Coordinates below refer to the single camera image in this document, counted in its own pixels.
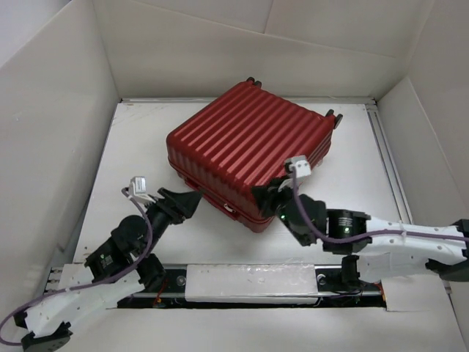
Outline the red hard-shell suitcase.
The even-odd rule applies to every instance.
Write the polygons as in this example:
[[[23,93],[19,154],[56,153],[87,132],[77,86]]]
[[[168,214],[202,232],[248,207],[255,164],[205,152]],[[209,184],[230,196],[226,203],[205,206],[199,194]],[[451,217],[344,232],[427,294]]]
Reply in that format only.
[[[328,153],[342,116],[304,108],[262,88],[252,77],[234,85],[166,137],[169,164],[185,183],[229,218],[263,232],[251,189],[286,174],[286,159],[316,166]]]

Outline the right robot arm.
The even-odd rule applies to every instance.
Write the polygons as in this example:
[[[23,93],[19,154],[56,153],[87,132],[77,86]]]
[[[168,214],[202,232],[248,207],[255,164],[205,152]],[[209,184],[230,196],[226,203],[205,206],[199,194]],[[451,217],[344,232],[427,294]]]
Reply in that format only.
[[[425,227],[329,209],[323,201],[299,194],[285,177],[254,186],[251,193],[260,213],[276,216],[301,246],[320,241],[324,252],[340,255],[337,282],[346,288],[430,273],[448,282],[468,281],[466,219]]]

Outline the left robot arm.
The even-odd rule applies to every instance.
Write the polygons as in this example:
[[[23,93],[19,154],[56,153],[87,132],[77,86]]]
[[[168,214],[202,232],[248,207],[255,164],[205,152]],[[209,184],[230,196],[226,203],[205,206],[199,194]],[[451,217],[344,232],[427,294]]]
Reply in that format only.
[[[133,186],[121,192],[139,214],[121,220],[63,288],[15,313],[15,324],[28,331],[21,339],[23,351],[57,351],[70,341],[80,319],[167,283],[166,270],[152,250],[169,226],[194,215],[201,194],[160,188],[154,197]]]

